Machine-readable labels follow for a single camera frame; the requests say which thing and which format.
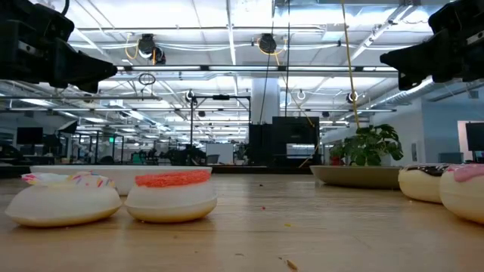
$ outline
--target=green plant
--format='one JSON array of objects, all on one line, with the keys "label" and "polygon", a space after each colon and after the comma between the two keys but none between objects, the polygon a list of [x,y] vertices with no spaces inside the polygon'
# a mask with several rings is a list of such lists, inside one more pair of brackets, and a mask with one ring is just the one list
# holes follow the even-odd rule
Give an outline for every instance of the green plant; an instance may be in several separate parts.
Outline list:
[{"label": "green plant", "polygon": [[387,124],[358,128],[355,136],[344,140],[344,151],[356,165],[381,165],[386,154],[394,160],[403,157],[399,136]]},{"label": "green plant", "polygon": [[334,144],[333,147],[330,149],[330,157],[331,158],[340,158],[342,159],[345,156],[345,147],[343,145],[343,142],[339,142],[337,144]]}]

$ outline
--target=black cable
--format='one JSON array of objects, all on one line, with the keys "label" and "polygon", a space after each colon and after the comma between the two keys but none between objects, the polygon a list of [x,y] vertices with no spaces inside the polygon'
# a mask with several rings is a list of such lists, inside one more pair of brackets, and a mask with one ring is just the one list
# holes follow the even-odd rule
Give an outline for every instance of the black cable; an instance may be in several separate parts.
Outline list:
[{"label": "black cable", "polygon": [[60,14],[62,14],[64,16],[67,14],[67,11],[69,10],[69,4],[70,4],[70,0],[66,0],[66,4],[64,5],[64,9],[62,10],[62,12]]},{"label": "black cable", "polygon": [[287,0],[287,62],[286,62],[286,99],[284,117],[287,117],[287,92],[289,91],[289,53],[290,53],[290,0]]},{"label": "black cable", "polygon": [[[273,5],[272,9],[272,26],[271,26],[271,37],[274,35],[274,12],[275,12],[275,5]],[[271,62],[271,54],[267,56],[267,70],[265,71],[265,82],[264,82],[264,94],[262,95],[262,106],[260,109],[260,117],[259,117],[259,125],[261,125],[262,121],[262,114],[264,113],[264,102],[265,102],[265,91],[267,89],[267,78],[269,77],[269,64]]]}]

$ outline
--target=table surface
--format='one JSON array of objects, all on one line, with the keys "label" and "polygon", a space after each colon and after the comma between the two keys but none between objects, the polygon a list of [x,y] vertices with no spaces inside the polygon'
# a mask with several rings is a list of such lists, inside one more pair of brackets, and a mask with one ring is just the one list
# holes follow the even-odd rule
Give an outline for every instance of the table surface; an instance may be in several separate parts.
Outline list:
[{"label": "table surface", "polygon": [[[321,186],[310,175],[213,175],[217,208],[147,224],[18,227],[0,215],[0,271],[484,271],[484,226],[399,191]],[[20,181],[0,181],[5,209]]]}]

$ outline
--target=monitor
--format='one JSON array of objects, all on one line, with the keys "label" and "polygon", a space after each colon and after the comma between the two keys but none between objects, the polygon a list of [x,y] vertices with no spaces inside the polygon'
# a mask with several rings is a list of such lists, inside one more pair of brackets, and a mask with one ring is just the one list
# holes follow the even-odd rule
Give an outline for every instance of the monitor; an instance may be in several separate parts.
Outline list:
[{"label": "monitor", "polygon": [[469,151],[484,151],[484,122],[466,124]]}]

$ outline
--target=chocolate frosting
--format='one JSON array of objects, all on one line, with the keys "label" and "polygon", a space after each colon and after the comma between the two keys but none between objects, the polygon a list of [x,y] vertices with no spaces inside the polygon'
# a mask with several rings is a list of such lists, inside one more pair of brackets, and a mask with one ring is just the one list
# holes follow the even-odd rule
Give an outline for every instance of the chocolate frosting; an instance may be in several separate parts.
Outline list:
[{"label": "chocolate frosting", "polygon": [[433,177],[440,177],[444,174],[445,170],[448,168],[448,164],[440,165],[410,165],[405,168],[407,171],[420,170],[427,175]]}]

